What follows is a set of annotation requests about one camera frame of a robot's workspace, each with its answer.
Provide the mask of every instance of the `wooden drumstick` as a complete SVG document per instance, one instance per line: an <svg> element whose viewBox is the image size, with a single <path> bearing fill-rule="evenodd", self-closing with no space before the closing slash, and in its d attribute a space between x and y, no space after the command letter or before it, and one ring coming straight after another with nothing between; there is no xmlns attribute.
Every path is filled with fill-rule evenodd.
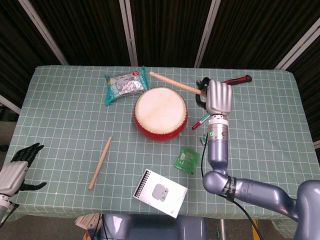
<svg viewBox="0 0 320 240"><path fill-rule="evenodd" d="M89 190L92 190L92 188L93 188L94 185L95 185L95 182L96 182L98 173L99 173L100 168L101 168L101 166L102 166L102 163L103 163L103 161L104 161L104 159L105 159L105 156L106 156L106 154L107 154L107 151L108 151L108 148L109 148L109 146L110 146L110 143L111 143L111 137L109 137L108 141L106 142L106 145L105 145L105 147L104 147L104 150L103 150L103 152L102 152L102 155L101 155L101 157L100 157L100 160L99 160L99 162L98 162L98 165L96 166L95 172L94 172L94 174L93 174L93 176L92 176L90 185L89 185L89 187L88 187Z"/></svg>
<svg viewBox="0 0 320 240"><path fill-rule="evenodd" d="M168 84L171 84L173 86L176 86L176 87L184 89L184 90L187 90L187 91L192 92L194 94L199 94L201 96L206 97L206 93L204 91L201 91L201 90L196 89L194 87L191 87L191 86L185 85L183 83L177 82L177 81L172 80L170 78L167 78L165 76L161 76L159 74L154 73L153 71L149 72L149 74L150 74L150 76L153 76L153 77L155 77L155 78L157 78L157 79L159 79L161 81L164 81L164 82L166 82Z"/></svg>

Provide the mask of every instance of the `white robotic hand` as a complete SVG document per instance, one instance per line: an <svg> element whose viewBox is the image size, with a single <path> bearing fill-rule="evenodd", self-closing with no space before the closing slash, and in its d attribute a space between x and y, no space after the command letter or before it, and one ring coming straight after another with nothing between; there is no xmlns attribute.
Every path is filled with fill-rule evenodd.
<svg viewBox="0 0 320 240"><path fill-rule="evenodd" d="M8 207L12 204L9 198L19 191L35 191L43 188L47 183L39 185L25 184L25 176L30 165L36 158L37 153L43 148L40 143L33 144L19 150L11 162L5 164L0 171L0 221L5 215Z"/></svg>

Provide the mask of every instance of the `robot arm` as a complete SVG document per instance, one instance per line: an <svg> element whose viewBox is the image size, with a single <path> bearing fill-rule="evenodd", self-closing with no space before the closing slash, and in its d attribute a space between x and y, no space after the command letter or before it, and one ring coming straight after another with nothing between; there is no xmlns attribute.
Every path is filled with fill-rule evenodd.
<svg viewBox="0 0 320 240"><path fill-rule="evenodd" d="M37 153L44 147L36 143L30 147L19 150L11 162L5 164L0 171L0 221L12 204L9 198L19 191L34 191L43 188L47 183L39 185L25 184L25 176Z"/></svg>
<svg viewBox="0 0 320 240"><path fill-rule="evenodd" d="M320 216L320 181L302 183L297 200L290 198L278 186L250 179L236 179L228 175L228 114L231 112L232 87L210 80L207 102L197 103L211 115L208 122L208 162L212 171L203 177L204 188L212 194L226 195L233 202L237 198L283 214L298 222L295 240L320 239L317 227Z"/></svg>

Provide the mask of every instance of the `black curtain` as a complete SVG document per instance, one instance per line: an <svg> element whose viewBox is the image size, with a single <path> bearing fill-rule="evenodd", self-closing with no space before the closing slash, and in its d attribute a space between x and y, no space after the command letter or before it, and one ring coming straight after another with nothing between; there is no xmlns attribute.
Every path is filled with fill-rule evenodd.
<svg viewBox="0 0 320 240"><path fill-rule="evenodd" d="M211 0L131 0L138 64L195 65Z"/></svg>
<svg viewBox="0 0 320 240"><path fill-rule="evenodd" d="M201 67L274 69L319 17L318 0L222 0Z"/></svg>
<svg viewBox="0 0 320 240"><path fill-rule="evenodd" d="M118 0L31 0L70 65L130 66Z"/></svg>
<svg viewBox="0 0 320 240"><path fill-rule="evenodd" d="M294 74L312 140L320 140L320 37L287 69Z"/></svg>
<svg viewBox="0 0 320 240"><path fill-rule="evenodd" d="M21 108L37 66L60 64L18 1L0 1L0 95Z"/></svg>

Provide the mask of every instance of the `table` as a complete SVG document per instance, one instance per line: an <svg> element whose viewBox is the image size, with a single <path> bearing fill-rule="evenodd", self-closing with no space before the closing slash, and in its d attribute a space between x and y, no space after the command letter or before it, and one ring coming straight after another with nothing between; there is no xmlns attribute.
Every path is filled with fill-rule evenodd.
<svg viewBox="0 0 320 240"><path fill-rule="evenodd" d="M168 86L181 94L188 108L188 122L179 137L154 142L137 132L133 106L139 97L119 98L105 106L110 76L133 72L137 67L61 66L37 67L31 79L21 114L7 153L9 162L19 149L33 143L44 149L26 175L26 183L47 182L39 191L19 192L12 198L20 204L13 216L71 218L89 213L160 214L137 199L133 192L148 168L188 188L180 209L182 215L244 219L234 204L207 193L201 170L194 175L173 167L180 148L202 153L200 137L207 124L191 127L204 116L195 95L149 77L150 87ZM320 179L300 94L292 73L284 70L194 69L147 67L195 87L203 77L225 81L250 75L251 83L233 87L229 115L228 173L275 184L295 197L300 183ZM91 177L109 136L112 143L93 190ZM205 171L211 168L207 161ZM241 205L257 219L272 219L286 237L295 223L287 217L247 203Z"/></svg>

